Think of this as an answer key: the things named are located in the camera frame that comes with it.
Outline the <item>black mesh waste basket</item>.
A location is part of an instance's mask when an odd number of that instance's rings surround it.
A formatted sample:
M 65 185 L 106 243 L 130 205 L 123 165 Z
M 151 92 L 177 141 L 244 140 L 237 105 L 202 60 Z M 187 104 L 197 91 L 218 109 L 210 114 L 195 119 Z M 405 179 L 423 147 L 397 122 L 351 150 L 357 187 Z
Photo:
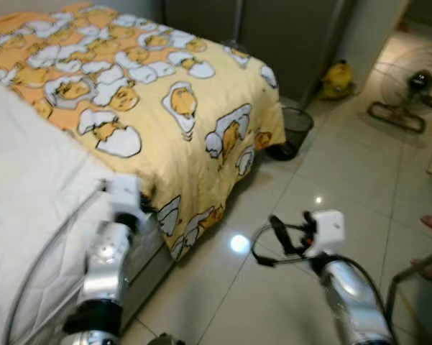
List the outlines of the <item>black mesh waste basket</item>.
M 305 138 L 314 128 L 313 117 L 297 106 L 282 106 L 285 121 L 285 141 L 265 148 L 265 154 L 275 161 L 291 161 L 301 151 Z

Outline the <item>grey metal-framed table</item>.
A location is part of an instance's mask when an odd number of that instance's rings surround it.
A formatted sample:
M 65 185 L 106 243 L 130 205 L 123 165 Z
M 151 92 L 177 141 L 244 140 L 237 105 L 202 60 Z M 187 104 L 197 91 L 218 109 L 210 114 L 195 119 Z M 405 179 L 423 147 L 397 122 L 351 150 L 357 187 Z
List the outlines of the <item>grey metal-framed table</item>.
M 432 264 L 432 252 L 419 259 Z M 399 345 L 432 345 L 432 282 L 416 274 L 412 260 L 387 281 L 384 311 Z

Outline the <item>yellow cartoon print blanket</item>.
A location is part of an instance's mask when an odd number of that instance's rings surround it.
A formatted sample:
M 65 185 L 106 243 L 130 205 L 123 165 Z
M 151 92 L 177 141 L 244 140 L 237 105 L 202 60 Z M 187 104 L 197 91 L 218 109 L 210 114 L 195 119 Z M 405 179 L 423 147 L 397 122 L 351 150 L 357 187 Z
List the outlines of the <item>yellow cartoon print blanket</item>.
M 143 178 L 173 259 L 218 226 L 257 155 L 287 141 L 266 63 L 100 4 L 0 17 L 0 85 Z

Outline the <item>small yellow plush toy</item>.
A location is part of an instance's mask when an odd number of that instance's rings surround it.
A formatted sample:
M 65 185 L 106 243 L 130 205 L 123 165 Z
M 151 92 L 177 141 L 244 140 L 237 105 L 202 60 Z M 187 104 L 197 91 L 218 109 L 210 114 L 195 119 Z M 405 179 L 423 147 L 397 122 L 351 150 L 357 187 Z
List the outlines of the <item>small yellow plush toy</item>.
M 321 101 L 339 101 L 353 92 L 353 73 L 346 60 L 338 60 L 330 67 L 321 79 L 321 88 L 317 97 Z

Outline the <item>grey wardrobe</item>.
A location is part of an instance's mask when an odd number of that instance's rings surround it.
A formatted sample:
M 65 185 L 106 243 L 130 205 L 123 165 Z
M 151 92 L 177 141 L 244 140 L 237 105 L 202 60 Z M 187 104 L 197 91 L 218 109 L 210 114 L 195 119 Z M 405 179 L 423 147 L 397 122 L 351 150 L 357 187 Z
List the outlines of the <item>grey wardrobe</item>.
M 307 106 L 357 0 L 162 0 L 166 25 L 262 60 L 281 96 Z

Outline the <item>black floor fan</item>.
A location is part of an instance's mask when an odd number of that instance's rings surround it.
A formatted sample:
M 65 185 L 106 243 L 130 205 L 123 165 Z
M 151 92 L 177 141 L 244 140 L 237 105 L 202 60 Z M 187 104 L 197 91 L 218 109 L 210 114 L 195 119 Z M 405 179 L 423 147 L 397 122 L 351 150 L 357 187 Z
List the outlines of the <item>black floor fan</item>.
M 380 101 L 367 106 L 367 115 L 414 134 L 423 134 L 432 111 L 432 44 L 406 50 L 390 62 L 378 62 Z

